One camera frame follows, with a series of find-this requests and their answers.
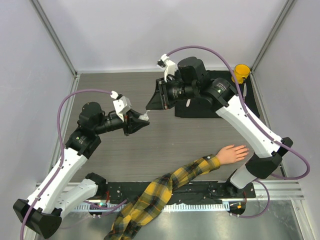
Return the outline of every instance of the metal frame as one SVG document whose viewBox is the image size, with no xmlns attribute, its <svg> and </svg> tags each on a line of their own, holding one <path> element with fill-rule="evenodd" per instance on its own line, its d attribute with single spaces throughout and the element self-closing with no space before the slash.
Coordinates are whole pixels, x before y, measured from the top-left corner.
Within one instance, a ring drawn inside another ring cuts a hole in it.
<svg viewBox="0 0 320 240">
<path fill-rule="evenodd" d="M 31 2 L 31 4 L 33 5 L 36 13 L 38 14 L 41 22 L 43 23 L 45 29 L 47 30 L 49 36 L 51 37 L 53 43 L 55 44 L 57 50 L 59 51 L 59 53 L 61 54 L 63 60 L 65 61 L 66 65 L 68 66 L 69 70 L 71 71 L 73 76 L 77 75 L 77 71 L 75 69 L 75 67 L 73 66 L 70 58 L 68 57 L 64 47 L 62 46 L 54 28 L 52 27 L 44 9 L 42 8 L 39 0 L 29 0 Z"/>
<path fill-rule="evenodd" d="M 251 74 L 250 74 L 251 82 L 252 82 L 253 87 L 255 88 L 255 91 L 257 94 L 257 100 L 258 100 L 258 102 L 261 106 L 261 110 L 262 110 L 262 116 L 265 119 L 265 124 L 270 129 L 271 129 L 271 126 L 270 126 L 269 119 L 267 117 L 266 109 L 264 108 L 261 91 L 260 91 L 258 82 L 256 81 L 255 70 L 259 66 L 261 60 L 265 56 L 267 50 L 269 49 L 269 47 L 272 44 L 273 40 L 275 39 L 277 33 L 279 32 L 282 24 L 286 20 L 287 16 L 289 15 L 290 11 L 293 9 L 296 2 L 297 2 L 297 0 L 287 0 L 286 1 L 286 3 L 284 4 L 278 18 L 276 19 L 270 33 L 268 34 L 268 37 L 266 38 L 259 54 L 257 55 L 257 57 L 253 63 L 253 66 L 251 68 Z M 283 168 L 281 169 L 281 171 L 284 172 L 284 175 L 286 175 L 285 168 L 286 167 L 283 166 Z M 306 201 L 304 199 L 292 199 L 291 202 L 292 202 L 295 216 L 296 216 L 298 224 L 300 226 L 300 230 L 301 230 L 303 238 L 306 240 L 315 240 L 316 235 L 313 230 L 312 221 L 309 216 L 310 209 L 307 206 Z"/>
<path fill-rule="evenodd" d="M 287 0 L 286 3 L 284 4 L 279 16 L 275 20 L 275 22 L 274 22 L 274 24 L 273 24 L 273 26 L 271 28 L 271 31 L 268 34 L 268 37 L 264 41 L 258 56 L 256 57 L 256 59 L 253 62 L 253 66 L 251 68 L 252 72 L 254 72 L 257 69 L 257 66 L 259 65 L 260 61 L 264 57 L 268 47 L 270 46 L 270 44 L 272 43 L 273 39 L 277 35 L 280 27 L 282 26 L 283 22 L 287 18 L 289 12 L 291 11 L 293 6 L 295 5 L 296 1 L 297 0 Z"/>
<path fill-rule="evenodd" d="M 108 207 L 115 207 L 116 204 L 108 204 Z M 126 205 L 122 205 L 114 212 L 120 212 Z M 91 209 L 91 206 L 88 203 L 81 203 L 77 207 L 74 208 L 72 211 L 73 213 L 83 213 L 88 212 L 90 210 L 91 213 L 101 213 L 101 212 L 110 212 L 111 210 L 101 210 L 101 209 Z M 172 205 L 165 205 L 162 209 L 162 212 L 222 212 L 222 211 L 229 211 L 230 205 L 228 201 L 219 203 L 219 204 L 172 204 Z"/>
<path fill-rule="evenodd" d="M 297 180 L 262 180 L 261 181 L 268 189 L 270 200 L 304 200 L 304 195 L 301 191 L 300 184 Z M 79 182 L 69 182 L 64 188 L 63 193 L 69 192 Z M 256 198 L 248 198 L 247 201 L 267 200 L 265 188 L 258 182 L 253 182 Z M 223 201 L 242 201 L 243 198 L 223 198 Z M 100 203 L 99 199 L 91 200 L 93 203 Z"/>
<path fill-rule="evenodd" d="M 227 67 L 207 67 L 207 70 L 211 71 L 228 71 Z M 118 70 L 79 70 L 78 74 L 117 74 L 117 73 L 145 73 L 145 72 L 163 72 L 163 69 L 160 68 L 146 68 L 146 69 L 118 69 Z"/>
<path fill-rule="evenodd" d="M 72 82 L 72 85 L 71 85 L 71 88 L 70 88 L 68 94 L 73 93 L 77 90 L 78 84 L 79 84 L 79 79 L 80 79 L 80 74 L 75 76 L 74 81 Z M 73 95 L 65 103 L 65 110 L 64 110 L 64 114 L 62 116 L 61 126 L 60 126 L 62 139 L 64 139 L 66 136 L 69 118 L 71 115 L 72 106 L 74 105 L 75 97 L 76 96 Z M 48 169 L 48 173 L 50 172 L 51 168 L 56 164 L 56 162 L 59 160 L 60 154 L 61 154 L 60 142 L 59 142 L 59 138 L 57 138 L 55 146 L 54 146 L 52 158 L 51 158 L 51 163 L 50 163 L 50 166 Z"/>
</svg>

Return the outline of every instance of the metal floor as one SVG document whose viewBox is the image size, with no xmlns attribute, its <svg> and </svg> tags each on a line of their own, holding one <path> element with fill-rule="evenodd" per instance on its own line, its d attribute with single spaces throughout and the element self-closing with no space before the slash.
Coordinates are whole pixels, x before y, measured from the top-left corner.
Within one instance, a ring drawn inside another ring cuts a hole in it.
<svg viewBox="0 0 320 240">
<path fill-rule="evenodd" d="M 246 215 L 263 210 L 266 201 L 247 203 Z M 62 227 L 74 225 L 88 213 L 70 213 Z M 103 240 L 116 215 L 90 218 L 65 230 L 58 230 L 50 240 Z M 271 201 L 269 210 L 255 219 L 229 216 L 225 211 L 162 212 L 143 226 L 134 240 L 303 240 L 290 200 Z"/>
<path fill-rule="evenodd" d="M 128 97 L 132 108 L 145 113 L 162 72 L 82 74 L 78 90 L 103 89 Z M 98 102 L 106 114 L 114 110 L 112 98 L 103 93 L 75 96 L 66 136 L 77 127 L 82 106 Z M 222 147 L 246 145 L 246 140 L 224 119 L 191 119 L 174 116 L 174 110 L 149 112 L 150 125 L 124 136 L 122 130 L 101 135 L 102 143 L 71 182 L 81 182 L 91 172 L 107 181 L 152 181 L 202 156 L 217 153 Z M 244 161 L 224 165 L 196 180 L 226 180 Z"/>
</svg>

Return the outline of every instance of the fabric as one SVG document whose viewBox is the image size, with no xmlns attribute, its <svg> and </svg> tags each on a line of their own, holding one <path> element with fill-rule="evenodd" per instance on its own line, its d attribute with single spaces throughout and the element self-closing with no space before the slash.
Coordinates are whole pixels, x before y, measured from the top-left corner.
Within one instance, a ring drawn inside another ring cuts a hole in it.
<svg viewBox="0 0 320 240">
<path fill-rule="evenodd" d="M 105 240 L 131 240 L 140 228 L 157 217 L 171 198 L 172 192 L 196 176 L 220 167 L 214 155 L 204 156 L 172 173 L 151 182 L 141 196 L 128 203 L 118 214 Z"/>
</svg>

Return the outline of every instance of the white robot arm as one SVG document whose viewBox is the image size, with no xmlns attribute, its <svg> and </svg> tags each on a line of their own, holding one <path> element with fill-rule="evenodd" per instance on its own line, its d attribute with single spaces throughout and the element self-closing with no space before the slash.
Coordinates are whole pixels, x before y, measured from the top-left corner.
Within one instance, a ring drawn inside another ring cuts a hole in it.
<svg viewBox="0 0 320 240">
<path fill-rule="evenodd" d="M 101 143 L 99 135 L 123 129 L 124 134 L 128 136 L 150 124 L 147 114 L 132 110 L 127 97 L 114 91 L 111 97 L 114 98 L 115 111 L 109 112 L 107 116 L 97 102 L 89 102 L 83 106 L 77 122 L 78 127 L 65 144 L 63 165 L 60 166 L 59 160 L 41 185 L 26 200 L 18 199 L 13 205 L 19 220 L 23 222 L 30 204 L 37 199 L 26 226 L 45 239 L 57 231 L 64 217 L 77 205 L 86 199 L 102 196 L 106 192 L 107 181 L 92 172 L 79 185 L 62 194 L 71 178 Z M 60 171 L 45 189 L 58 168 L 61 168 Z M 39 199 L 39 193 L 43 189 L 45 191 Z"/>
<path fill-rule="evenodd" d="M 208 108 L 227 120 L 253 148 L 251 159 L 228 179 L 231 183 L 228 188 L 231 195 L 241 192 L 257 178 L 267 178 L 279 166 L 287 150 L 275 144 L 275 141 L 288 147 L 291 147 L 293 142 L 288 137 L 281 138 L 272 132 L 247 108 L 258 125 L 273 137 L 273 141 L 270 141 L 247 117 L 236 89 L 227 80 L 211 79 L 204 63 L 196 57 L 181 60 L 175 74 L 172 74 L 173 62 L 166 55 L 163 55 L 157 64 L 164 70 L 170 68 L 171 74 L 165 71 L 166 79 L 156 80 L 155 92 L 146 106 L 147 110 L 166 110 L 173 108 L 181 100 L 205 99 Z"/>
</svg>

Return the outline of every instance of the purple cable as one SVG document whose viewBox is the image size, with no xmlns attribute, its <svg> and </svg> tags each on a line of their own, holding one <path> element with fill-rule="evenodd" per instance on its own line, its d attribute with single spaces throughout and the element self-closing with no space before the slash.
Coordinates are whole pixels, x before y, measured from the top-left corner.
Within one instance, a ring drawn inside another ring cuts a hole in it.
<svg viewBox="0 0 320 240">
<path fill-rule="evenodd" d="M 58 131 L 58 137 L 59 137 L 59 143 L 60 143 L 60 149 L 61 149 L 61 159 L 60 159 L 59 167 L 57 168 L 55 173 L 52 175 L 50 180 L 47 182 L 47 184 L 44 186 L 44 188 L 39 192 L 39 194 L 37 195 L 37 197 L 35 198 L 35 200 L 31 204 L 31 206 L 29 207 L 28 211 L 26 212 L 26 214 L 25 214 L 25 216 L 23 218 L 23 221 L 22 221 L 21 229 L 20 229 L 20 240 L 24 240 L 25 226 L 26 226 L 28 217 L 29 217 L 32 209 L 36 205 L 38 199 L 41 198 L 42 194 L 46 191 L 46 189 L 49 187 L 49 185 L 56 178 L 56 176 L 58 175 L 58 173 L 59 173 L 59 171 L 60 171 L 60 169 L 61 169 L 61 167 L 62 167 L 62 165 L 64 163 L 64 158 L 65 158 L 64 142 L 63 142 L 63 139 L 62 139 L 61 127 L 60 127 L 60 116 L 61 116 L 62 108 L 63 108 L 65 102 L 70 97 L 72 97 L 73 95 L 80 94 L 80 93 L 87 93 L 87 92 L 97 92 L 97 93 L 104 93 L 104 94 L 109 94 L 109 95 L 112 94 L 110 91 L 105 91 L 105 90 L 101 90 L 101 89 L 84 89 L 84 90 L 79 90 L 79 91 L 72 92 L 62 100 L 62 102 L 61 102 L 61 104 L 59 106 L 59 109 L 58 109 L 57 116 L 56 116 L 56 127 L 57 127 L 57 131 Z"/>
<path fill-rule="evenodd" d="M 208 48 L 208 47 L 204 47 L 204 46 L 197 46 L 197 45 L 190 45 L 190 46 L 183 46 L 183 47 L 179 47 L 175 50 L 172 50 L 170 52 L 167 53 L 167 56 L 170 56 L 171 54 L 174 54 L 180 50 L 185 50 L 185 49 L 202 49 L 202 50 L 205 50 L 205 51 L 208 51 L 210 53 L 213 53 L 214 55 L 216 55 L 224 64 L 225 66 L 228 68 L 228 70 L 230 71 L 232 77 L 236 80 L 236 75 L 234 73 L 234 71 L 232 70 L 232 68 L 230 67 L 230 65 L 227 63 L 227 61 L 219 54 L 217 53 L 216 51 Z M 234 81 L 235 82 L 235 86 L 236 86 L 236 90 L 239 94 L 239 100 L 240 100 L 240 103 L 241 103 L 241 106 L 245 112 L 245 114 L 248 116 L 248 118 L 251 120 L 251 122 L 256 126 L 256 128 L 258 128 L 269 140 L 271 140 L 272 142 L 274 141 L 275 144 L 279 145 L 280 147 L 288 150 L 289 152 L 293 153 L 294 155 L 296 155 L 298 158 L 300 158 L 306 165 L 306 171 L 304 174 L 300 175 L 300 176 L 296 176 L 296 177 L 285 177 L 285 176 L 280 176 L 280 175 L 276 175 L 276 174 L 271 174 L 272 176 L 276 177 L 276 178 L 279 178 L 279 179 L 284 179 L 284 180 L 298 180 L 298 179 L 302 179 L 304 178 L 305 176 L 307 176 L 310 172 L 310 164 L 309 162 L 307 161 L 307 159 L 304 158 L 304 156 L 302 156 L 300 153 L 298 153 L 297 151 L 293 150 L 291 147 L 288 147 L 284 144 L 282 144 L 281 142 L 279 141 L 276 141 L 273 139 L 273 137 L 271 137 L 256 121 L 255 119 L 250 115 L 250 113 L 248 112 L 247 110 L 247 107 L 246 107 L 246 104 L 243 100 L 243 98 L 241 97 L 241 90 L 240 90 L 240 87 L 239 87 L 239 83 L 238 81 Z"/>
<path fill-rule="evenodd" d="M 109 214 L 112 214 L 115 210 L 117 210 L 118 208 L 120 208 L 120 207 L 121 207 L 123 204 L 125 204 L 126 202 L 127 202 L 127 200 L 124 200 L 124 201 L 121 202 L 119 205 L 114 206 L 114 207 L 102 207 L 102 206 L 99 206 L 99 207 L 98 207 L 99 209 L 104 209 L 104 210 L 110 210 L 110 209 L 112 209 L 111 211 L 107 211 L 107 212 L 105 212 L 105 213 L 102 213 L 100 216 L 101 216 L 101 217 L 105 217 L 105 216 L 107 216 L 107 215 L 109 215 Z M 89 201 L 84 201 L 84 203 L 90 204 L 90 205 L 94 205 L 94 207 L 97 207 L 95 204 L 93 204 L 93 203 L 91 203 L 91 202 L 89 202 Z M 70 226 L 59 227 L 59 229 L 61 229 L 61 230 L 72 229 L 72 228 L 75 227 L 76 225 L 84 222 L 85 220 L 87 220 L 87 219 L 89 219 L 89 218 L 91 218 L 91 216 L 84 217 L 84 218 L 81 219 L 80 221 L 78 221 L 78 222 L 76 222 L 75 224 L 72 224 L 72 225 L 70 225 Z"/>
<path fill-rule="evenodd" d="M 242 215 L 240 215 L 239 218 L 242 218 L 242 219 L 253 219 L 253 218 L 259 217 L 259 216 L 261 216 L 262 214 L 264 214 L 264 213 L 268 210 L 268 208 L 269 208 L 269 205 L 270 205 L 270 194 L 269 194 L 269 191 L 268 191 L 266 185 L 264 185 L 263 182 L 261 182 L 261 181 L 259 181 L 259 180 L 257 180 L 257 179 L 255 179 L 255 180 L 253 180 L 253 181 L 254 181 L 254 182 L 257 182 L 257 183 L 260 183 L 260 184 L 263 186 L 263 188 L 265 189 L 266 195 L 267 195 L 267 197 L 268 197 L 268 200 L 267 200 L 267 202 L 266 202 L 266 206 L 265 206 L 265 208 L 263 209 L 262 212 L 260 212 L 260 213 L 258 213 L 258 214 L 256 214 L 256 215 L 253 215 L 253 216 L 242 216 Z"/>
</svg>

